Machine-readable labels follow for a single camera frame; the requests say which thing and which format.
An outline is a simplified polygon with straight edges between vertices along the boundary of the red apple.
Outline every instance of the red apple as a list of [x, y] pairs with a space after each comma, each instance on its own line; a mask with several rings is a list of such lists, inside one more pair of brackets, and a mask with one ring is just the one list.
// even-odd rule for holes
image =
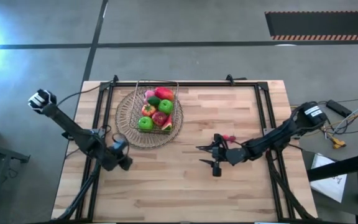
[[157, 87], [154, 92], [155, 92], [155, 96], [160, 98], [161, 100], [173, 101], [173, 92], [168, 88]]
[[152, 119], [154, 121], [154, 124], [161, 127], [165, 124], [165, 121], [167, 120], [167, 115], [161, 111], [155, 112], [152, 116]]

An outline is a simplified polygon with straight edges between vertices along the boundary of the apple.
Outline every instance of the apple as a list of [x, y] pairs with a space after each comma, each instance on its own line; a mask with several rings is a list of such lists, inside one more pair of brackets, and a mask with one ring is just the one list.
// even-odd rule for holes
[[144, 116], [139, 119], [138, 126], [142, 131], [153, 129], [153, 120], [151, 117]]
[[159, 127], [161, 127], [165, 124], [165, 121], [167, 120], [167, 118], [168, 118], [167, 115], [165, 115], [165, 113], [161, 112], [161, 111], [155, 112], [152, 116], [154, 124], [156, 124]]
[[173, 103], [169, 100], [162, 100], [158, 105], [158, 110], [164, 112], [167, 115], [170, 115], [173, 111]]
[[165, 87], [157, 87], [154, 91], [156, 97], [160, 98], [161, 100], [170, 100], [173, 101], [174, 96], [172, 90], [165, 88]]

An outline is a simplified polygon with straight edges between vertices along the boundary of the black mat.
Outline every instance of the black mat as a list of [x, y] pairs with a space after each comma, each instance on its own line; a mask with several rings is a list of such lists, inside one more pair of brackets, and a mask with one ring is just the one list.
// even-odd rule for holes
[[266, 12], [273, 40], [358, 40], [358, 11]]

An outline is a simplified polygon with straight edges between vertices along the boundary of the white paper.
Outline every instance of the white paper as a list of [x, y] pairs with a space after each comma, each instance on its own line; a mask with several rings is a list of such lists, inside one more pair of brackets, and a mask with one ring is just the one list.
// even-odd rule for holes
[[[327, 157], [322, 156], [321, 154], [315, 154], [311, 168], [314, 169], [320, 166], [331, 164], [333, 162], [334, 161], [328, 159]], [[312, 181], [310, 182], [310, 187], [313, 190], [316, 190], [322, 193], [323, 195], [326, 195], [334, 199], [335, 201], [341, 203], [343, 191], [345, 189], [346, 176], [347, 174], [343, 174], [323, 180]]]

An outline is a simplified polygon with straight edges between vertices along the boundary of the pink fruit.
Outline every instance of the pink fruit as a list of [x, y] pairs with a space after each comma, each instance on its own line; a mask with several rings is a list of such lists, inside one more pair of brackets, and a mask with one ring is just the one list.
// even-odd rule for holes
[[157, 87], [155, 89], [155, 96], [161, 100], [170, 100], [173, 101], [173, 92], [172, 90], [165, 87]]
[[154, 124], [161, 127], [165, 124], [165, 121], [167, 120], [167, 115], [163, 112], [157, 111], [153, 114], [152, 119]]
[[230, 142], [234, 142], [235, 140], [236, 140], [236, 137], [235, 137], [235, 136], [230, 136], [230, 137], [229, 137], [229, 141], [230, 141]]
[[143, 102], [144, 102], [145, 104], [147, 104], [147, 103], [148, 103], [147, 100], [148, 100], [150, 97], [154, 96], [154, 95], [155, 95], [155, 93], [154, 93], [153, 90], [147, 90], [147, 91], [144, 93]]

